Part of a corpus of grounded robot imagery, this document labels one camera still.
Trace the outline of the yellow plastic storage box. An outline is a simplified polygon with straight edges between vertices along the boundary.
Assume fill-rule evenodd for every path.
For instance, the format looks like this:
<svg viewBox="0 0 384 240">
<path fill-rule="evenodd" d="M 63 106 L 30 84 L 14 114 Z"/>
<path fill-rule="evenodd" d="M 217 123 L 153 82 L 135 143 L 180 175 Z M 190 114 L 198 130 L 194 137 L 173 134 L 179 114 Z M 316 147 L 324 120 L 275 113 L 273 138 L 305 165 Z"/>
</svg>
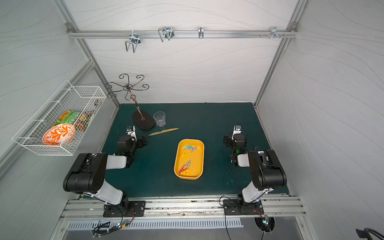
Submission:
<svg viewBox="0 0 384 240">
<path fill-rule="evenodd" d="M 197 149 L 191 153 L 190 150 L 183 158 L 181 154 L 185 151 L 186 146 L 197 146 Z M 175 164 L 174 164 L 174 173 L 175 175 L 182 180 L 198 180 L 204 171 L 204 156 L 205 156 L 205 145 L 200 140 L 194 139 L 183 139 L 178 144 Z M 179 174 L 179 170 L 188 162 L 191 161 L 188 172 L 191 173 L 189 176 L 182 176 Z"/>
</svg>

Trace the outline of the red clothespin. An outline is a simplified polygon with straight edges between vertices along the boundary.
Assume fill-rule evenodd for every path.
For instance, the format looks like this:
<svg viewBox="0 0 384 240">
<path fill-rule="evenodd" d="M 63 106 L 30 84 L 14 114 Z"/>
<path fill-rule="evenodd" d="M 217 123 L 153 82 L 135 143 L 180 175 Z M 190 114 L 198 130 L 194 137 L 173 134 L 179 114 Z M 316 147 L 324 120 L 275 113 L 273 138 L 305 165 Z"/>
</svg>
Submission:
<svg viewBox="0 0 384 240">
<path fill-rule="evenodd" d="M 188 169 L 189 169 L 189 166 L 184 165 L 184 166 L 179 170 L 179 174 L 180 174 L 180 175 L 183 175 L 184 172 L 186 172 Z"/>
</svg>

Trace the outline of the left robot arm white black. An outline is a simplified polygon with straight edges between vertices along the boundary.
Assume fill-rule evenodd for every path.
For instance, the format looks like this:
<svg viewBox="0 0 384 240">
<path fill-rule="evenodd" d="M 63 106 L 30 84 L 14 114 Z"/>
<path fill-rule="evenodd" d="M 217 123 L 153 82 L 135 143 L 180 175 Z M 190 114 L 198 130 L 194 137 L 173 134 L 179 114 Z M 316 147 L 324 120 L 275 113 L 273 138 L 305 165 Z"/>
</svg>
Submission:
<svg viewBox="0 0 384 240">
<path fill-rule="evenodd" d="M 81 153 L 63 181 L 63 189 L 74 194 L 87 195 L 106 206 L 117 207 L 123 213 L 131 208 L 127 194 L 113 187 L 105 180 L 107 170 L 129 168 L 135 160 L 136 150 L 148 145 L 145 137 L 131 135 L 121 137 L 121 148 L 117 153 Z"/>
</svg>

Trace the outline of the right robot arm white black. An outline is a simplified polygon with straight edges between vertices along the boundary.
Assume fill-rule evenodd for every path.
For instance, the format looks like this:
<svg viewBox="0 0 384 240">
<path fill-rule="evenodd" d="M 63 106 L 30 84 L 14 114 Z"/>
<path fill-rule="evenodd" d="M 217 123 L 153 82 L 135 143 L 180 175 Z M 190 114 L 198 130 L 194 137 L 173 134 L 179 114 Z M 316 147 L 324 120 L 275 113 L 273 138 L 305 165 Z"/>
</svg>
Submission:
<svg viewBox="0 0 384 240">
<path fill-rule="evenodd" d="M 231 163 L 250 169 L 251 181 L 238 195 L 240 204 L 257 203 L 264 195 L 287 186 L 287 175 L 274 150 L 246 150 L 247 140 L 241 133 L 224 136 L 223 142 L 231 148 Z"/>
</svg>

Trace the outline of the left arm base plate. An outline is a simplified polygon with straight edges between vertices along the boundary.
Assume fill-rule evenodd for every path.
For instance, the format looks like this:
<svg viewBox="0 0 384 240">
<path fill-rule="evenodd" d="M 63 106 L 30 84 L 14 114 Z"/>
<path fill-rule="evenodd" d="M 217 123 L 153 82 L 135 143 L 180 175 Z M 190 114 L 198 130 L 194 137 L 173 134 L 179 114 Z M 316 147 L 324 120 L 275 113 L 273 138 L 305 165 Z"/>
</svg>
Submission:
<svg viewBox="0 0 384 240">
<path fill-rule="evenodd" d="M 122 202 L 119 205 L 104 205 L 104 218 L 117 217 L 143 217 L 146 207 L 146 201 Z"/>
</svg>

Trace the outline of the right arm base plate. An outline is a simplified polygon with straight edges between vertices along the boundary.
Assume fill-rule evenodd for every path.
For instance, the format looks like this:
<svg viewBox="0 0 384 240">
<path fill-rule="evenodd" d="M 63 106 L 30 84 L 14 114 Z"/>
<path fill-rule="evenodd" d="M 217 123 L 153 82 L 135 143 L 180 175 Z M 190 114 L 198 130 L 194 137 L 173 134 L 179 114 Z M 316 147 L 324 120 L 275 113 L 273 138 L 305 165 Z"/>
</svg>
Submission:
<svg viewBox="0 0 384 240">
<path fill-rule="evenodd" d="M 264 208 L 261 201 L 240 204 L 236 200 L 224 199 L 222 200 L 222 207 L 228 216 L 264 215 Z"/>
</svg>

